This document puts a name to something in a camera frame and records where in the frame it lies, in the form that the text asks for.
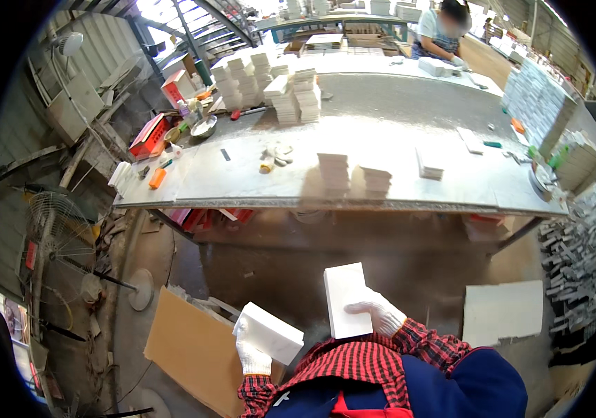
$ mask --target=blue apron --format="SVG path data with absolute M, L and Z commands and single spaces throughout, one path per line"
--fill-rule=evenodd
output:
M 519 373 L 490 347 L 470 351 L 449 378 L 437 367 L 402 356 L 411 411 L 416 418 L 523 418 L 528 395 Z M 380 385 L 318 377 L 275 396 L 265 418 L 329 418 L 343 397 L 350 410 L 384 410 Z
M 428 13 L 433 13 L 435 15 L 435 19 L 437 19 L 437 13 L 434 10 L 429 10 Z M 432 38 L 432 43 L 442 48 L 444 51 L 455 54 L 456 50 L 458 49 L 458 45 L 460 45 L 460 38 L 449 38 L 448 36 L 444 35 L 442 32 L 440 32 L 439 25 L 436 25 L 435 31 L 436 35 L 435 38 Z M 432 57 L 437 58 L 438 60 L 444 59 L 428 52 L 426 48 L 421 46 L 421 42 L 418 39 L 414 39 L 414 43 L 411 46 L 411 59 L 418 60 L 420 57 Z

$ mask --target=work table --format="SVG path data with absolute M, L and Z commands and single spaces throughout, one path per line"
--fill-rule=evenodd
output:
M 534 217 L 565 216 L 557 199 L 545 201 L 530 183 L 529 164 L 517 164 L 503 151 L 525 153 L 500 105 L 499 88 L 480 90 L 459 78 L 434 79 L 414 68 L 415 60 L 389 65 L 389 57 L 357 60 L 314 59 L 323 101 L 319 122 L 279 127 L 273 109 L 231 121 L 219 118 L 213 137 L 185 149 L 166 170 L 163 184 L 150 190 L 148 179 L 134 179 L 129 193 L 117 196 L 116 207 L 311 207 L 338 210 L 502 213 Z M 484 155 L 469 154 L 456 127 L 471 129 L 480 140 L 502 144 Z M 418 174 L 414 145 L 440 144 L 447 169 L 442 180 Z M 269 145 L 290 145 L 294 162 L 260 172 Z M 227 161 L 222 150 L 226 151 Z M 324 188 L 317 152 L 349 156 L 351 190 Z M 376 156 L 393 174 L 388 193 L 367 192 L 363 159 Z M 160 163 L 135 163 L 138 169 Z

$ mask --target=worker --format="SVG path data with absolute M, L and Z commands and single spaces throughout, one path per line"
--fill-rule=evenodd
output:
M 370 313 L 373 333 L 317 343 L 281 386 L 270 381 L 272 359 L 249 343 L 241 323 L 242 418 L 525 416 L 523 381 L 491 347 L 438 336 L 369 288 L 351 302 L 345 311 Z
M 416 39 L 411 46 L 411 58 L 433 57 L 450 61 L 467 70 L 460 57 L 460 37 L 472 27 L 467 1 L 444 0 L 439 12 L 429 9 L 421 14 Z

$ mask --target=white shirt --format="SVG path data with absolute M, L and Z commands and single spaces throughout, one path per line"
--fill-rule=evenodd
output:
M 421 41 L 421 37 L 435 38 L 437 36 L 437 13 L 434 10 L 427 10 L 421 13 L 419 17 L 419 26 L 416 29 L 418 35 L 418 41 Z

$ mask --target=cardboard sheet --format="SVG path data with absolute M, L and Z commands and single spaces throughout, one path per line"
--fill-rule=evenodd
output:
M 541 280 L 465 288 L 463 341 L 488 347 L 499 339 L 537 335 L 542 330 Z
M 161 288 L 145 357 L 222 417 L 237 417 L 243 412 L 237 395 L 243 375 L 231 332 L 232 326 Z M 273 362 L 272 381 L 279 383 L 284 370 Z

